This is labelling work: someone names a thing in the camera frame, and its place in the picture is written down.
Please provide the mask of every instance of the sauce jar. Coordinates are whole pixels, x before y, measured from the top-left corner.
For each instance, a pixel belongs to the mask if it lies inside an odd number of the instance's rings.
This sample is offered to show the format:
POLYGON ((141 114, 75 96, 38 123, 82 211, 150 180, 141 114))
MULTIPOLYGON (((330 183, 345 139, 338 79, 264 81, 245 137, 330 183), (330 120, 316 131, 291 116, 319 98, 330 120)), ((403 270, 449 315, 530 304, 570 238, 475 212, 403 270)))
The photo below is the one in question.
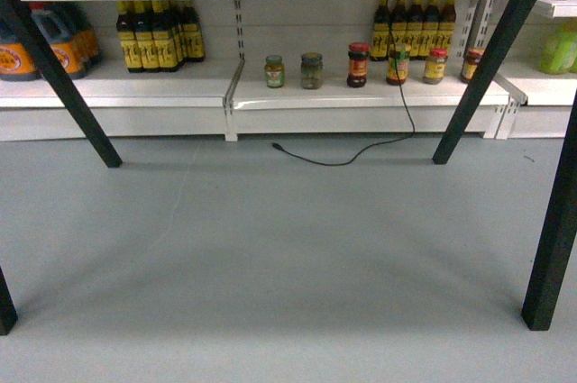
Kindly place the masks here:
POLYGON ((461 81, 463 83, 469 84, 471 82, 472 76, 475 75, 475 70, 477 70, 484 52, 485 49, 483 48, 469 48, 465 55, 463 69, 461 70, 461 81))
POLYGON ((349 44, 349 77, 346 84, 349 87, 363 87, 367 83, 367 58, 371 45, 366 42, 349 44))
POLYGON ((425 74, 423 82, 426 84, 439 84, 443 81, 444 70, 447 66, 447 50, 433 48, 425 62, 425 74))
POLYGON ((389 70, 387 82, 392 86, 402 86, 407 81, 408 63, 411 57, 411 46, 398 43, 393 51, 389 51, 389 70))
POLYGON ((323 85, 323 55, 307 52, 300 56, 300 86, 316 90, 323 85))
POLYGON ((282 64, 281 56, 267 57, 264 75, 267 78, 267 87, 269 88, 279 88, 285 85, 285 65, 282 64))

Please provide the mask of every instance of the white metal shelf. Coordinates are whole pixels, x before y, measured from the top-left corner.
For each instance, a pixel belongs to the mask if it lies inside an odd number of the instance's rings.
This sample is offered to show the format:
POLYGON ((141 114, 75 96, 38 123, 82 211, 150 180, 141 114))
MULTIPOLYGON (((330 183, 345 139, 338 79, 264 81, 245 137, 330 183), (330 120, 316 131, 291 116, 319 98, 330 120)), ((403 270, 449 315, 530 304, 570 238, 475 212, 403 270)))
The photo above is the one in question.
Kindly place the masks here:
POLYGON ((523 96, 527 105, 571 106, 577 90, 577 74, 548 75, 537 67, 537 59, 506 60, 498 76, 523 96))
MULTIPOLYGON (((123 61, 98 65, 75 80, 90 107, 223 107, 238 61, 187 63, 175 73, 129 74, 123 61)), ((0 108, 62 107, 48 83, 0 81, 0 108)))
POLYGON ((577 0, 537 0, 533 12, 547 18, 577 17, 577 0))
MULTIPOLYGON (((409 79, 403 86, 408 106, 458 105, 466 85, 458 78, 459 63, 449 63, 443 82, 431 86, 421 81, 423 61, 412 62, 409 79)), ((285 86, 266 87, 260 62, 247 62, 234 91, 235 110, 270 110, 298 108, 366 108, 403 106, 398 87, 385 82, 387 63, 370 63, 367 84, 362 88, 346 85, 347 68, 326 68, 324 84, 318 90, 300 87, 300 69, 288 67, 285 86)), ((508 91, 491 83, 482 105, 506 105, 508 91)))

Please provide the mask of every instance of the orange label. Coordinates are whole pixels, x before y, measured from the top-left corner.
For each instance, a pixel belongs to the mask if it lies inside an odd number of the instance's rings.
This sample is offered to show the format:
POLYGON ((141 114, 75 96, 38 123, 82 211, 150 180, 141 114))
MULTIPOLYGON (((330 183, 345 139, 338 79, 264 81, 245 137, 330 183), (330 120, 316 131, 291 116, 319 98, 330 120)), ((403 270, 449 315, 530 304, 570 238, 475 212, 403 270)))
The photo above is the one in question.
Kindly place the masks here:
POLYGON ((0 73, 22 75, 35 71, 36 66, 22 44, 11 43, 0 46, 0 73))
POLYGON ((78 48, 74 44, 74 41, 67 43, 54 43, 51 47, 54 54, 56 54, 60 65, 62 65, 64 70, 69 74, 84 70, 82 58, 80 58, 78 48))
POLYGON ((349 60, 349 75, 351 77, 366 77, 367 60, 349 60))

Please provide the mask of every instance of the product label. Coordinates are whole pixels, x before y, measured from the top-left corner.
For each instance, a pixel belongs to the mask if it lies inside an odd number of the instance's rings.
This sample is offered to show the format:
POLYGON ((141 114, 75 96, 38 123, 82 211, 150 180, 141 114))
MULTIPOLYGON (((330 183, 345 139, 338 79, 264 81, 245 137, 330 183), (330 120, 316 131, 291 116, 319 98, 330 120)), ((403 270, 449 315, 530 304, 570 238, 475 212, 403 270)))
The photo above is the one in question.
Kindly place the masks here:
POLYGON ((265 71, 268 87, 282 87, 285 84, 285 73, 282 70, 265 71))
POLYGON ((431 79, 441 79, 444 77, 444 69, 446 65, 444 62, 435 63, 433 61, 427 61, 425 63, 425 78, 431 79))
POLYGON ((145 69, 156 69, 160 67, 159 54, 152 39, 152 33, 136 33, 138 48, 141 52, 142 67, 145 69))
POLYGON ((67 73, 72 74, 84 70, 84 63, 74 41, 54 43, 50 47, 67 73))
POLYGON ((389 72, 387 78, 394 81, 403 81, 408 77, 408 59, 389 58, 389 72))
POLYGON ((367 60, 349 60, 349 76, 350 77, 366 77, 367 76, 367 60))
POLYGON ((36 71, 32 58, 22 44, 0 46, 0 73, 11 75, 30 74, 36 71))

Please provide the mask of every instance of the pickle jar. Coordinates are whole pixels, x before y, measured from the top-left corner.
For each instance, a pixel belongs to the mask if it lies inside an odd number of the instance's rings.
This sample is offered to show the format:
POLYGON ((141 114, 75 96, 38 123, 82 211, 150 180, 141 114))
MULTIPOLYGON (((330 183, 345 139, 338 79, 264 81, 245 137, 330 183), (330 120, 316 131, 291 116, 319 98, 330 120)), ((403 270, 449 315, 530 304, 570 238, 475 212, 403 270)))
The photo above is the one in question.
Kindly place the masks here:
POLYGON ((282 56, 273 55, 267 57, 264 75, 269 88, 279 88, 285 85, 285 65, 282 64, 282 56))
POLYGON ((300 86, 316 90, 323 85, 323 55, 307 52, 300 56, 300 86))

